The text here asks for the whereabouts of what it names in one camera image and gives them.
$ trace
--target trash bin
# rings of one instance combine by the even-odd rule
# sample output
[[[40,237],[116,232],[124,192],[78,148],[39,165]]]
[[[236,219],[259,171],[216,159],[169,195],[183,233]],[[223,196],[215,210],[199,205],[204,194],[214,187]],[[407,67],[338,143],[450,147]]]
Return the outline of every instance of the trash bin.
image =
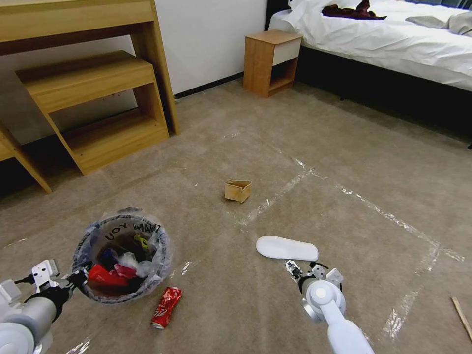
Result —
[[[74,253],[72,271],[87,262],[106,266],[103,263],[107,250],[120,257],[131,252],[137,261],[147,258],[149,273],[145,278],[131,280],[129,286],[119,291],[94,286],[89,281],[81,290],[97,302],[116,304],[146,296],[169,274],[172,258],[169,236],[162,223],[139,208],[120,210],[89,225]]]

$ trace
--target bed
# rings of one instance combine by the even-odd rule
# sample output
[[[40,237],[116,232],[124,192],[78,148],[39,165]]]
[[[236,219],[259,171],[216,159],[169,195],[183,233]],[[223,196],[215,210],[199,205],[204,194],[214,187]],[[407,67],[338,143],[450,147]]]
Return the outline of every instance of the bed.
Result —
[[[470,110],[466,103],[472,99],[472,37],[405,19],[432,15],[447,20],[465,10],[371,0],[370,10],[387,16],[385,20],[332,18],[321,13],[329,4],[355,8],[359,2],[293,0],[288,4],[287,0],[268,0],[266,29],[303,35],[296,79],[341,97],[374,105],[387,103],[386,109],[403,106],[404,112],[427,116],[428,124],[463,135],[465,116],[450,116],[461,106]]]

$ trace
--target white slipper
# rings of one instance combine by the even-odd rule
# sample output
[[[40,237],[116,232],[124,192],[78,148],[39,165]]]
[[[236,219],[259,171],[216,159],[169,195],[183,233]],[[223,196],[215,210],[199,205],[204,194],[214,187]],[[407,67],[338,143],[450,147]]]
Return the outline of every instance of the white slipper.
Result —
[[[278,236],[262,236],[256,242],[260,254],[269,258],[300,261],[316,261],[318,248],[311,243],[300,242]]]

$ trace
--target plastic bag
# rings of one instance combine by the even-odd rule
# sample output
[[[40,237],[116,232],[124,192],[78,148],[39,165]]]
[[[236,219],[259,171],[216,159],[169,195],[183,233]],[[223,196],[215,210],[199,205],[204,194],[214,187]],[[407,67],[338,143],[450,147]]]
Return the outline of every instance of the plastic bag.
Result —
[[[94,265],[99,264],[101,255],[108,248],[129,251],[130,239],[135,235],[139,235],[138,239],[147,240],[148,249],[143,246],[141,251],[145,256],[152,257],[149,275],[138,280],[139,284],[137,283],[135,291],[122,295],[107,295],[98,289],[85,285],[81,290],[87,297],[101,303],[126,302],[150,294],[169,274],[172,248],[164,226],[155,217],[142,214],[142,210],[135,207],[106,215],[87,227],[86,233],[74,253],[72,271],[90,261]],[[135,256],[138,254],[137,258],[141,257],[139,247],[136,245],[132,245],[132,247],[134,247]]]

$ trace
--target white bedsheet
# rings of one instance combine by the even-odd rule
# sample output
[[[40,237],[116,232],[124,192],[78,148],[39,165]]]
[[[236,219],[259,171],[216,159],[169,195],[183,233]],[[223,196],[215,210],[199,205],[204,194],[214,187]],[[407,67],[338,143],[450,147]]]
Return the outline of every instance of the white bedsheet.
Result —
[[[431,15],[446,21],[464,12],[443,6],[371,0],[383,21],[323,16],[331,4],[355,8],[360,0],[293,0],[292,10],[272,16],[269,29],[296,31],[303,45],[367,64],[472,91],[472,38],[405,21]]]

